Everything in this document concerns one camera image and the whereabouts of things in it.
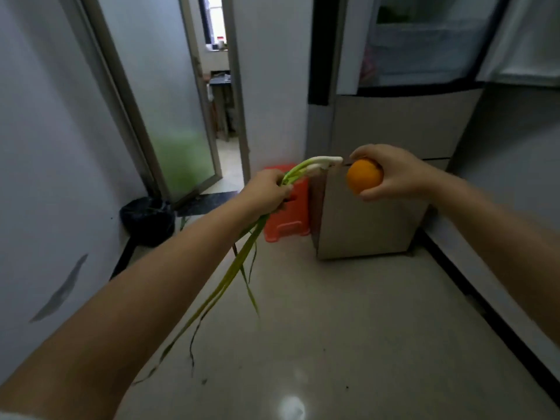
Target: window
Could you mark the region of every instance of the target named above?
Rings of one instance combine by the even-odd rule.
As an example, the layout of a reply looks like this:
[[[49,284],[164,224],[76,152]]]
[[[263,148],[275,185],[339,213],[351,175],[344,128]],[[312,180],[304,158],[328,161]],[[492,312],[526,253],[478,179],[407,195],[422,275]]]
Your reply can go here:
[[[222,0],[198,0],[202,15],[202,26],[206,44],[217,48],[218,39],[227,42],[226,27],[223,24]]]

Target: red plastic stool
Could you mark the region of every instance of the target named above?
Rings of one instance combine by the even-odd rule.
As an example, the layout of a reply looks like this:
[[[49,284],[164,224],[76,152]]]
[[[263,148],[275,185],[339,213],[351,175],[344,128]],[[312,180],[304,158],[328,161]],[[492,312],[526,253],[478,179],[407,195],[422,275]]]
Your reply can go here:
[[[282,172],[288,172],[295,166],[295,164],[280,165],[267,169],[280,169]],[[290,201],[284,202],[284,210],[271,214],[264,226],[264,239],[267,242],[277,242],[280,237],[292,234],[307,236],[310,233],[307,188],[307,177],[293,183]]]

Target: forearm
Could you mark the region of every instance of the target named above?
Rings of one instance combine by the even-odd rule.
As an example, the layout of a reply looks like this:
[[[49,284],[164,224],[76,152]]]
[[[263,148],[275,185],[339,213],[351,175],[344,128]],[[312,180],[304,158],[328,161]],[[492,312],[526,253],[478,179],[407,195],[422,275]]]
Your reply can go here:
[[[12,375],[0,390],[0,407],[17,408],[22,393],[29,403],[34,386],[40,388],[43,402],[56,399],[60,382],[65,393],[106,389],[116,409],[140,368],[254,217],[247,204],[235,198],[123,271]],[[52,384],[49,395],[47,382]]]
[[[448,217],[527,314],[560,344],[560,250],[536,227],[442,173],[430,190]]]

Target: black trash bag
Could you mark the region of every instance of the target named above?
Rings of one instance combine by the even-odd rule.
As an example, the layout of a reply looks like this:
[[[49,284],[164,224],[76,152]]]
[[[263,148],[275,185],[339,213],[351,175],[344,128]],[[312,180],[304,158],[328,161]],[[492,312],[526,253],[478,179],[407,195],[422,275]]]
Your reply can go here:
[[[120,220],[138,245],[156,247],[175,232],[175,212],[169,202],[141,197],[120,209]]]

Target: refrigerator drawer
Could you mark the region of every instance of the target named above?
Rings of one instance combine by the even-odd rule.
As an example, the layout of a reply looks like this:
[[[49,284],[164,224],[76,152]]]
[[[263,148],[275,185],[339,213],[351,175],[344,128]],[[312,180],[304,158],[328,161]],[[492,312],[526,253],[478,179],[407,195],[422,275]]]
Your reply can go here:
[[[337,96],[329,152],[347,157],[363,144],[386,143],[423,159],[451,157],[481,94]]]
[[[445,169],[449,160],[431,161]],[[346,172],[328,172],[322,211],[311,209],[314,243],[319,259],[347,258],[405,252],[410,246],[428,202],[424,200],[381,200],[365,203],[346,185]],[[313,214],[320,215],[320,220]]]

